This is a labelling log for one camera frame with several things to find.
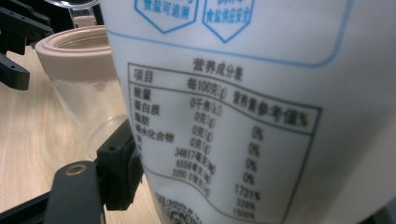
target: blue line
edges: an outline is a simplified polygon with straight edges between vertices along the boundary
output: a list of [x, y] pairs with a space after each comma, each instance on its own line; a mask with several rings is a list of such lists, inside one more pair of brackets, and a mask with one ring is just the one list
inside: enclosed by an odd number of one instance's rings
[[242, 32], [242, 30], [244, 30], [246, 27], [249, 26], [250, 22], [251, 22], [251, 18], [252, 18], [252, 14], [253, 14], [253, 8], [254, 8], [254, 0], [251, 0], [251, 8], [252, 8], [252, 13], [249, 16], [248, 22], [243, 25], [241, 28], [239, 28], [239, 30], [237, 30], [237, 32], [229, 37], [227, 37], [226, 39], [224, 39], [215, 29], [213, 29], [209, 24], [207, 24], [205, 22], [206, 19], [206, 10], [207, 10], [207, 1], [205, 0], [205, 5], [204, 5], [204, 16], [202, 17], [202, 24], [209, 29], [213, 34], [215, 34], [220, 40], [221, 42], [223, 42], [224, 44], [226, 44], [227, 42], [229, 42], [230, 40], [232, 40], [235, 36], [237, 36], [239, 33]]
[[301, 63], [301, 62], [272, 59], [272, 58], [252, 56], [252, 55], [247, 55], [247, 54], [233, 53], [233, 52], [214, 50], [214, 49], [201, 49], [201, 48], [190, 47], [190, 46], [185, 46], [185, 45], [180, 45], [180, 44], [163, 42], [163, 41], [154, 40], [154, 39], [143, 38], [143, 37], [139, 37], [139, 36], [135, 36], [135, 35], [125, 35], [125, 34], [111, 31], [109, 29], [107, 29], [107, 32], [111, 35], [117, 35], [117, 36], [128, 38], [128, 39], [134, 39], [134, 40], [145, 41], [145, 42], [149, 42], [149, 43], [161, 44], [161, 45], [166, 45], [166, 46], [170, 46], [170, 47], [198, 50], [198, 51], [204, 51], [204, 52], [210, 52], [210, 53], [216, 53], [216, 54], [224, 54], [224, 55], [229, 55], [229, 56], [234, 56], [234, 57], [247, 58], [247, 59], [251, 59], [251, 60], [264, 61], [264, 62], [268, 62], [268, 63], [280, 63], [280, 64], [285, 64], [285, 65], [290, 65], [290, 66], [319, 68], [319, 67], [325, 66], [328, 63], [330, 63], [335, 58], [335, 56], [339, 53], [343, 39], [344, 39], [345, 30], [347, 28], [347, 21], [349, 19], [349, 15], [350, 15], [350, 12], [351, 12], [351, 9], [353, 6], [353, 2], [354, 2], [354, 0], [347, 1], [344, 18], [341, 23], [338, 36], [335, 40], [335, 45], [332, 50], [332, 53], [330, 54], [330, 56], [327, 59], [325, 59], [324, 61], [319, 62], [319, 63]]
[[145, 18], [146, 21], [148, 21], [151, 25], [153, 25], [157, 30], [159, 30], [161, 33], [163, 33], [163, 35], [166, 35], [166, 34], [168, 34], [168, 33], [171, 33], [171, 32], [173, 32], [173, 31], [175, 31], [175, 30], [181, 29], [181, 28], [183, 28], [183, 27], [185, 27], [185, 26], [188, 26], [188, 25], [190, 25], [190, 24], [195, 23], [196, 17], [197, 17], [197, 11], [198, 11], [198, 2], [199, 2], [199, 0], [196, 0], [196, 3], [195, 3], [194, 19], [193, 19], [192, 21], [188, 21], [188, 22], [186, 22], [186, 23], [180, 24], [179, 26], [174, 27], [174, 28], [172, 28], [172, 29], [168, 29], [168, 30], [163, 30], [163, 29], [161, 29], [160, 26], [158, 26], [153, 20], [151, 20], [151, 19], [150, 19], [148, 16], [146, 16], [142, 11], [140, 11], [140, 9], [138, 8], [138, 5], [137, 5], [138, 1], [135, 1], [135, 2], [134, 2], [134, 10], [135, 10], [137, 13], [139, 13], [143, 18]]

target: blue hexagon logo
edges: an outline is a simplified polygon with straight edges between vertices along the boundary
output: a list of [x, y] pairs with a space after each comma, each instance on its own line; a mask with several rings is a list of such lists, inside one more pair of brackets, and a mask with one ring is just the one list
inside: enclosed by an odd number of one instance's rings
[[202, 23], [227, 43], [250, 24], [253, 6], [254, 0], [205, 0]]
[[134, 9], [161, 33], [195, 23], [199, 0], [136, 0]]

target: black machine part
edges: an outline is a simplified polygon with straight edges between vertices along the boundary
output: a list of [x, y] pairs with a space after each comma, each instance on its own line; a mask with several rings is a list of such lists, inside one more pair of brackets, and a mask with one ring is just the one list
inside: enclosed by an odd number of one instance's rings
[[7, 58], [7, 51], [24, 54], [27, 44], [53, 34], [50, 19], [17, 0], [0, 1], [0, 81], [26, 91], [29, 72]]
[[107, 210], [126, 210], [142, 180], [129, 120], [102, 144], [95, 161], [58, 170], [51, 191], [0, 214], [2, 224], [106, 223]]

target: printed number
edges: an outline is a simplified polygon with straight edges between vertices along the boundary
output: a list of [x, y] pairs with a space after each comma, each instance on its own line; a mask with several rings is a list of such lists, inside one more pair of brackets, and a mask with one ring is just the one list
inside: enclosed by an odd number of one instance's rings
[[182, 169], [191, 169], [192, 167], [192, 162], [190, 161], [177, 161], [176, 163], [177, 168], [182, 168]]
[[255, 209], [254, 203], [246, 201], [246, 200], [242, 200], [240, 198], [236, 199], [236, 206], [240, 207], [240, 208], [245, 208], [248, 210], [253, 210]]
[[249, 189], [241, 185], [235, 185], [235, 193], [242, 198], [253, 200], [258, 202], [261, 199], [261, 195], [258, 191]]
[[187, 172], [182, 171], [182, 170], [178, 170], [178, 169], [174, 169], [173, 176], [175, 176], [175, 177], [181, 177], [181, 178], [186, 178]]
[[248, 212], [248, 211], [245, 211], [245, 210], [241, 210], [239, 208], [234, 208], [233, 209], [233, 214], [236, 217], [244, 217], [244, 218], [248, 218], [248, 219], [254, 219], [254, 213]]

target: white plastic package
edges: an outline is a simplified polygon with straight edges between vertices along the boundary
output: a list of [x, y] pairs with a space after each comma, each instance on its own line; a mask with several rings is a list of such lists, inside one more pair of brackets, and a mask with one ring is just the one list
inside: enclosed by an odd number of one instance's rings
[[396, 1], [102, 1], [163, 223], [356, 223], [396, 195]]

